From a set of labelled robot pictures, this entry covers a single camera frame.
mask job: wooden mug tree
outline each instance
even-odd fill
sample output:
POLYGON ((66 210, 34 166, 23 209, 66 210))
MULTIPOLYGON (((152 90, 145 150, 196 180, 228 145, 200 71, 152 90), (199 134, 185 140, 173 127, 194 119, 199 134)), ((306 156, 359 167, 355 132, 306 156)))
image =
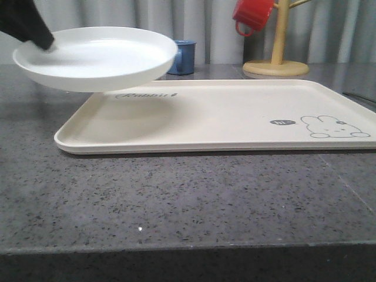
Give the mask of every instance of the wooden mug tree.
POLYGON ((296 76, 303 75, 310 71, 305 63, 285 61, 283 59, 284 46, 286 42, 286 30, 288 23, 288 13, 291 8, 304 4, 310 0, 279 0, 274 4, 278 9, 276 36, 274 38, 273 53, 271 60, 267 61, 249 61, 243 66, 244 73, 272 76, 296 76))

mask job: curtain fold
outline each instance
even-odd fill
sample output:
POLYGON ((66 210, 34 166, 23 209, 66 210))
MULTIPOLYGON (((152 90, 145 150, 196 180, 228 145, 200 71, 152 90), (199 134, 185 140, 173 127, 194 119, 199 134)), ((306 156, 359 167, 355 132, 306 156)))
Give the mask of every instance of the curtain fold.
MULTIPOLYGON (((196 64, 270 59, 277 11, 249 38, 238 35, 236 0, 35 0, 52 31, 81 26, 149 29, 196 44, 196 64)), ((19 42, 0 33, 0 63, 12 63, 19 42)), ((375 0, 311 0, 290 11, 285 58, 376 62, 375 0)))

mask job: white plate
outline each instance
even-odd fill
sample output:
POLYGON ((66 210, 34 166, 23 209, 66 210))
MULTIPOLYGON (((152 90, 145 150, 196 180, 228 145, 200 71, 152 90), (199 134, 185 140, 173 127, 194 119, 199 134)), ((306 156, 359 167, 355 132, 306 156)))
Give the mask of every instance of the white plate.
POLYGON ((74 154, 375 149, 376 113, 305 80, 153 81, 93 94, 55 142, 74 154))
POLYGON ((23 43, 13 59, 34 81, 75 92, 103 92, 144 84, 165 74, 177 46, 136 28, 98 26, 53 33, 56 49, 23 43))

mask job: gray speckled countertop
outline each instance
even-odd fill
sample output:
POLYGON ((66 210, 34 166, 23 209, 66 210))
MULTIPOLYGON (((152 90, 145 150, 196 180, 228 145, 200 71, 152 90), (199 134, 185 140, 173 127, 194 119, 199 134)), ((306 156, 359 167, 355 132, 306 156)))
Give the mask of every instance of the gray speckled countertop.
MULTIPOLYGON (((339 64, 305 79, 375 99, 375 77, 339 64)), ((69 155, 53 135, 89 95, 0 66, 0 254, 376 243, 374 151, 69 155)))

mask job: cartoon rabbit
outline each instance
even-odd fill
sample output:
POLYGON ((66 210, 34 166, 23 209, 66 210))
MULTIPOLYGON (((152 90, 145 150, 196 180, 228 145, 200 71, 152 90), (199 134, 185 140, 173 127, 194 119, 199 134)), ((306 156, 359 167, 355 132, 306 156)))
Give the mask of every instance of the cartoon rabbit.
POLYGON ((370 136, 359 128, 332 116, 303 116, 301 121, 307 125, 313 138, 370 136))

